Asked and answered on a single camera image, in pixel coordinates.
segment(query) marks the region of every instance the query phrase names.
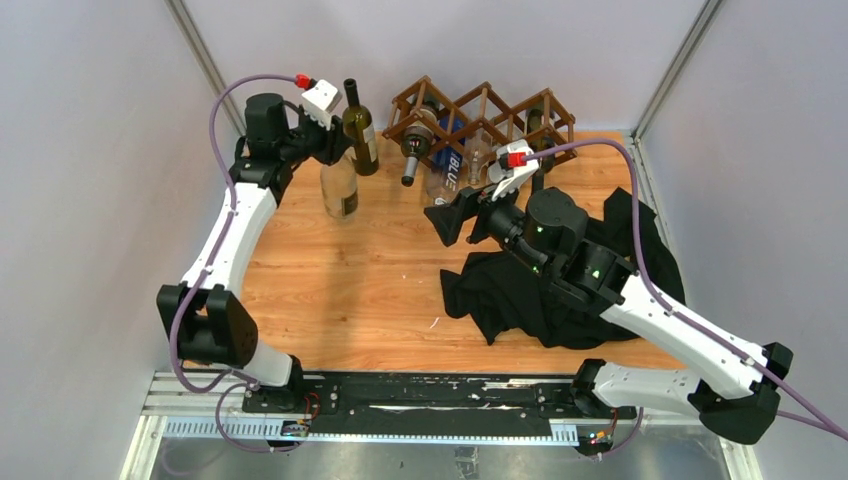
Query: wooden table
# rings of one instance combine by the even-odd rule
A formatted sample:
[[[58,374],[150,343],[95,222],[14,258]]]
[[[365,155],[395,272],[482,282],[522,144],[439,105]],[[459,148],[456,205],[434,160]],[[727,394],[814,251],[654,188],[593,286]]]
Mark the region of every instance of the wooden table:
[[[621,140],[617,133],[600,135]],[[577,134],[590,136],[597,134]],[[379,140],[380,170],[358,179],[352,221],[339,223],[324,212],[317,162],[297,171],[244,282],[242,301],[265,342],[299,357],[309,370],[573,373],[585,358],[680,367],[641,339],[588,351],[548,349],[514,329],[487,346],[470,317],[445,315],[439,269],[460,271],[469,252],[496,251],[497,244],[442,246],[422,213],[423,169],[412,188],[401,186],[400,149]],[[605,146],[580,149],[547,182],[598,218],[616,187],[629,190],[624,161]],[[527,192],[522,195],[520,205]]]

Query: wooden wine rack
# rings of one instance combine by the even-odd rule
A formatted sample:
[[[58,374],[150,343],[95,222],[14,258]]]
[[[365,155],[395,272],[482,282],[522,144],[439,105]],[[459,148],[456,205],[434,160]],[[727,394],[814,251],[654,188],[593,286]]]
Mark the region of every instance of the wooden wine rack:
[[[448,132],[438,122],[433,122],[427,115],[421,113],[421,106],[427,95],[432,95],[441,104],[438,112],[438,120],[448,118],[447,125],[453,126],[455,119],[460,119],[465,124],[455,132]],[[532,132],[525,134],[525,110],[534,106],[540,106],[542,110],[541,126]],[[471,138],[479,130],[485,131],[491,136],[494,143],[506,145],[510,142],[525,139],[533,143],[541,138],[548,138],[556,145],[574,141],[574,115],[568,113],[562,103],[557,100],[550,89],[527,98],[513,107],[494,91],[489,82],[483,82],[465,95],[452,101],[430,80],[423,76],[413,83],[392,100],[392,110],[389,122],[383,130],[383,136],[400,144],[403,141],[403,132],[406,127],[415,122],[421,122],[430,128],[438,139],[430,148],[430,155],[441,149],[451,146],[459,152],[463,151],[460,141]],[[576,156],[573,150],[561,152],[556,156],[556,164],[563,163]],[[428,167],[432,165],[430,158],[421,159]]]

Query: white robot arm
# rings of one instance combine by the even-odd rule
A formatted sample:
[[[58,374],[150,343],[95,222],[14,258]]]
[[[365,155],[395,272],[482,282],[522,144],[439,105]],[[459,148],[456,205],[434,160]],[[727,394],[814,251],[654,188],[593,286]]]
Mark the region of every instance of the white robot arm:
[[[198,258],[178,285],[163,285],[156,299],[166,334],[178,322],[178,356],[182,360],[240,370],[262,385],[276,387],[283,403],[295,403],[303,370],[296,357],[277,352],[259,339],[256,323],[240,302],[248,262],[265,225],[280,204],[293,172],[310,157],[331,165],[353,141],[342,133],[341,120],[330,111],[338,90],[320,80],[301,95],[299,120],[289,128],[283,97],[250,97],[245,109],[247,133],[236,146],[229,170],[236,204],[226,189],[223,205]],[[208,259],[216,251],[214,262]],[[190,285],[205,278],[189,297]],[[178,318],[181,304],[191,298]]]
[[[425,209],[442,242],[456,242],[462,223],[476,216],[470,243],[494,238],[563,303],[640,335],[688,367],[657,370],[587,360],[571,389],[586,413],[624,406],[666,410],[698,417],[713,432],[739,443],[759,440],[774,421],[780,397],[753,362],[783,378],[792,352],[778,343],[763,347],[738,338],[654,287],[672,310],[735,345],[748,359],[671,315],[633,265],[584,238],[588,215],[560,190],[536,191],[526,213],[517,208],[518,187],[539,168],[538,160],[524,159],[529,153],[524,141],[503,147],[490,166],[493,185],[466,188],[451,205]]]

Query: white wall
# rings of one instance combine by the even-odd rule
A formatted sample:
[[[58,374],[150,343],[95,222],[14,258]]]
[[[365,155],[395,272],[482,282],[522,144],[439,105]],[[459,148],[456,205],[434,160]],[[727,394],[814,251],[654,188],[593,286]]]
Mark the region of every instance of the white wall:
[[[4,1],[0,65],[0,477],[117,478],[219,208],[214,97],[162,1]]]
[[[848,426],[848,6],[725,3],[645,140],[686,297],[792,348],[790,384]],[[778,420],[757,452],[767,480],[845,478],[846,446]]]
[[[586,130],[635,126],[704,0],[186,3],[229,81],[354,77],[381,127],[425,74],[453,98],[488,80],[510,104],[551,87]]]

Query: black base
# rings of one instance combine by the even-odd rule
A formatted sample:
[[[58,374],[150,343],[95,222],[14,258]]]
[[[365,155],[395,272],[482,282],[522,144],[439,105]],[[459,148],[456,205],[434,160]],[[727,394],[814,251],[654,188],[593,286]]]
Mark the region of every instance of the black base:
[[[593,417],[583,414],[570,393],[571,379],[568,375],[306,372],[303,395],[320,397],[321,410],[310,428],[314,433],[548,436],[551,418],[612,418],[609,409]],[[279,389],[263,387],[244,399],[243,408],[248,413],[305,412],[303,395],[292,402]],[[620,419],[635,417],[633,408],[619,410]]]

